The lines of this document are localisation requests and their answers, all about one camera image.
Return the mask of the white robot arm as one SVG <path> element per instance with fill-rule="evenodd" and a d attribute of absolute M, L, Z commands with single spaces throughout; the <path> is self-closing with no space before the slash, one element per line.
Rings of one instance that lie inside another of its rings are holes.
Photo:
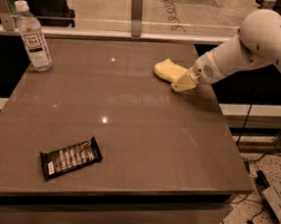
<path fill-rule="evenodd" d="M 281 16 L 261 9 L 248 14 L 238 35 L 199 57 L 171 87 L 175 92 L 187 91 L 200 83 L 212 85 L 241 70 L 269 65 L 281 73 Z"/>

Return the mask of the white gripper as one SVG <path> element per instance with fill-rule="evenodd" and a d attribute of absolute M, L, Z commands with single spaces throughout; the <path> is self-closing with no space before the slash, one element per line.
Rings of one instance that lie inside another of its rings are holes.
<path fill-rule="evenodd" d="M 192 72 L 185 72 L 180 78 L 171 83 L 176 93 L 194 89 L 199 82 L 212 85 L 226 77 L 224 55 L 217 49 L 212 49 L 199 57 L 193 64 Z"/>

